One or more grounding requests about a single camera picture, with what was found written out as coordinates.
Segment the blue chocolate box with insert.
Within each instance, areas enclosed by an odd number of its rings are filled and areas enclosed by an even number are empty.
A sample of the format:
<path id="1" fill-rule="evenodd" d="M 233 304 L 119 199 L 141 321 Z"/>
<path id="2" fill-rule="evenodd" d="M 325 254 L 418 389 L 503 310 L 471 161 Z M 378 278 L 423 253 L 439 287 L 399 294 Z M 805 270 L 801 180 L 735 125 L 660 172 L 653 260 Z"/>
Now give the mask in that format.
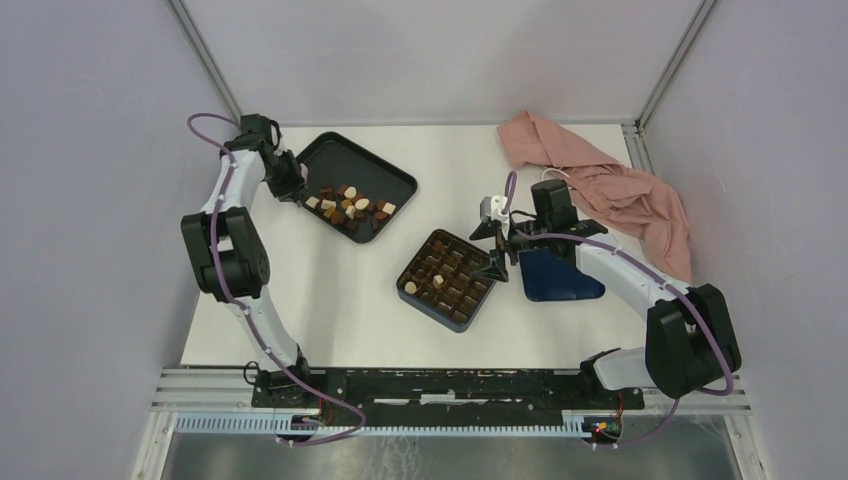
<path id="1" fill-rule="evenodd" d="M 486 259 L 486 253 L 468 241 L 443 229 L 432 231 L 396 281 L 401 300 L 455 333 L 471 326 L 495 282 L 474 277 L 473 271 Z M 444 278 L 437 289 L 431 281 Z M 415 294 L 404 285 L 414 282 Z"/>

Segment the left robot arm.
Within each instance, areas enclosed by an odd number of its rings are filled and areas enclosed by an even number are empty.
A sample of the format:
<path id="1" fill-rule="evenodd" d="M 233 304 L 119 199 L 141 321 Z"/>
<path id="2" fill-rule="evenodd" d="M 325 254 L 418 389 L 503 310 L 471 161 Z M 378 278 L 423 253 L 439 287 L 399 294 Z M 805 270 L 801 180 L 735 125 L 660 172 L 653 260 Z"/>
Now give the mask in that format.
<path id="1" fill-rule="evenodd" d="M 221 169 L 207 202 L 184 216 L 180 228 L 199 289 L 237 318 L 257 355 L 255 388 L 302 407 L 313 397 L 314 381 L 268 291 L 270 260 L 251 208 L 261 185 L 279 201 L 299 202 L 308 170 L 284 149 L 276 121 L 251 114 L 234 124 L 239 132 L 229 141 L 200 137 L 217 150 Z"/>

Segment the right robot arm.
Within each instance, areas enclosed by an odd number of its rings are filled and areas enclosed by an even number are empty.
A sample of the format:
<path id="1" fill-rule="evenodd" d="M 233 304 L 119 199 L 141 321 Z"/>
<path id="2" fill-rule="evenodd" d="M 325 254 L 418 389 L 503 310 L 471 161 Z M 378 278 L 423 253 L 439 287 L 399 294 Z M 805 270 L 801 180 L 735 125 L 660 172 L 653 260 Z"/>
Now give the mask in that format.
<path id="1" fill-rule="evenodd" d="M 476 276 L 507 282 L 507 267 L 519 264 L 521 254 L 545 249 L 564 255 L 645 322 L 643 346 L 590 359 L 593 371 L 577 382 L 585 405 L 602 408 L 626 388 L 656 388 L 672 399 L 692 392 L 727 396 L 734 390 L 741 354 L 718 288 L 692 286 L 637 259 L 601 223 L 578 216 L 562 180 L 534 184 L 535 211 L 515 222 L 516 181 L 510 173 L 503 194 L 480 202 L 480 223 L 471 237 L 493 239 L 494 247 Z"/>

